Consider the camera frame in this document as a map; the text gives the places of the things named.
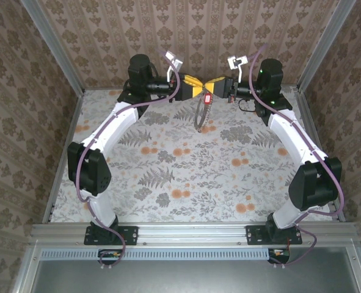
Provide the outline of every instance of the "floral patterned floor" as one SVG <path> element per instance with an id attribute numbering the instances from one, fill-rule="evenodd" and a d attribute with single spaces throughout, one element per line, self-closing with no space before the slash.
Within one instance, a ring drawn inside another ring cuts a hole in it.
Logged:
<path id="1" fill-rule="evenodd" d="M 75 142 L 100 125 L 119 93 L 85 93 Z M 295 87 L 285 86 L 283 93 L 300 117 Z M 121 222 L 265 221 L 287 200 L 295 171 L 278 137 L 255 114 L 218 97 L 208 126 L 198 133 L 197 102 L 150 106 L 107 159 L 112 172 L 108 192 Z M 90 219 L 65 170 L 51 221 Z M 307 220 L 330 217 L 310 215 Z"/>

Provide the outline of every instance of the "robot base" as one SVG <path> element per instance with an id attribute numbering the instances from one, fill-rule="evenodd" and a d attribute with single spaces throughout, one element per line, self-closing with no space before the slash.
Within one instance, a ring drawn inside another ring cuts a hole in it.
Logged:
<path id="1" fill-rule="evenodd" d="M 265 225 L 246 226 L 248 245 L 302 244 L 301 232 L 294 226 L 278 229 L 272 214 L 267 217 Z"/>
<path id="2" fill-rule="evenodd" d="M 137 226 L 118 226 L 117 217 L 110 228 L 124 238 L 126 245 L 137 245 Z M 114 233 L 91 222 L 85 232 L 84 245 L 122 245 L 122 242 Z"/>

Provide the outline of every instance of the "patterned wallpaper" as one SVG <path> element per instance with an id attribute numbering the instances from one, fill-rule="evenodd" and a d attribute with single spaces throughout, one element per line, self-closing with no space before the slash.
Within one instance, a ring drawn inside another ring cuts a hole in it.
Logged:
<path id="1" fill-rule="evenodd" d="M 20 1 L 0 0 L 0 292 L 42 221 L 75 104 Z"/>
<path id="2" fill-rule="evenodd" d="M 323 147 L 342 161 L 345 215 L 361 235 L 361 1 L 305 94 Z"/>
<path id="3" fill-rule="evenodd" d="M 231 75 L 227 57 L 251 55 L 264 43 L 262 57 L 283 63 L 283 83 L 297 83 L 337 2 L 39 0 L 85 88 L 121 86 L 137 53 L 164 74 L 156 48 L 183 56 L 182 71 L 205 81 Z"/>

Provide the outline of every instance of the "black mounting plate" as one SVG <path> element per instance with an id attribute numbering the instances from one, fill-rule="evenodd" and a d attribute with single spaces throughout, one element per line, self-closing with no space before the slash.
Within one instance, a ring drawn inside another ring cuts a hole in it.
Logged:
<path id="1" fill-rule="evenodd" d="M 272 241 L 266 225 L 246 226 L 247 243 L 248 245 L 287 245 L 289 240 L 290 245 L 302 244 L 301 232 L 296 227 L 291 227 L 283 231 L 285 231 L 286 237 L 280 241 Z"/>
<path id="2" fill-rule="evenodd" d="M 126 245 L 137 245 L 138 226 L 118 226 L 117 232 L 124 238 Z M 108 238 L 96 237 L 92 226 L 88 226 L 85 232 L 84 245 L 122 245 L 118 237 L 113 241 Z"/>

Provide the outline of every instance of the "wall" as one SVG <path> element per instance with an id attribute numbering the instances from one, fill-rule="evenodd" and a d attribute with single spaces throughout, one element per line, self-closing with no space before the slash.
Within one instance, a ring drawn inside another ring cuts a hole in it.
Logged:
<path id="1" fill-rule="evenodd" d="M 84 87 L 99 88 L 123 85 L 138 53 L 163 74 L 156 48 L 183 56 L 183 72 L 209 80 L 231 75 L 227 57 L 253 54 L 266 42 L 263 57 L 281 60 L 284 83 L 297 83 L 338 0 L 39 2 Z"/>
<path id="2" fill-rule="evenodd" d="M 361 1 L 305 91 L 324 149 L 343 164 L 345 215 L 361 236 Z"/>
<path id="3" fill-rule="evenodd" d="M 27 11 L 0 0 L 0 292 L 42 221 L 75 104 Z"/>

